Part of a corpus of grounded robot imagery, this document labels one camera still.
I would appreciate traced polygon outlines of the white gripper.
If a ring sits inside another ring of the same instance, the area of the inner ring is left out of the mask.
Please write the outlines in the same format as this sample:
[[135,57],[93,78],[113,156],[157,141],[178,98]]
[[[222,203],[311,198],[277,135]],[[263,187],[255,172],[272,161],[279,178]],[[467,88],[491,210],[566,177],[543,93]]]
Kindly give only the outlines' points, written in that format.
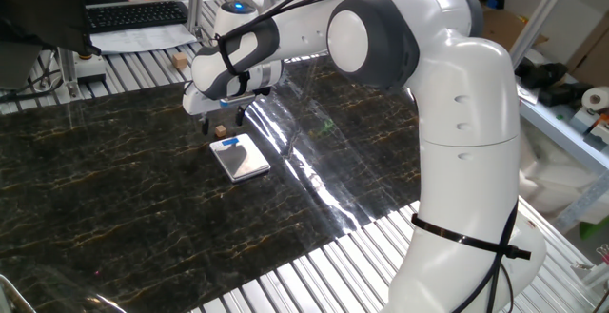
[[[220,100],[212,100],[207,98],[192,82],[184,86],[182,105],[186,113],[191,116],[207,115],[211,111],[237,107],[235,124],[240,127],[243,124],[246,110],[239,106],[248,102],[248,95],[242,95],[236,98],[224,98]],[[209,119],[203,116],[200,119],[201,132],[208,135]]]

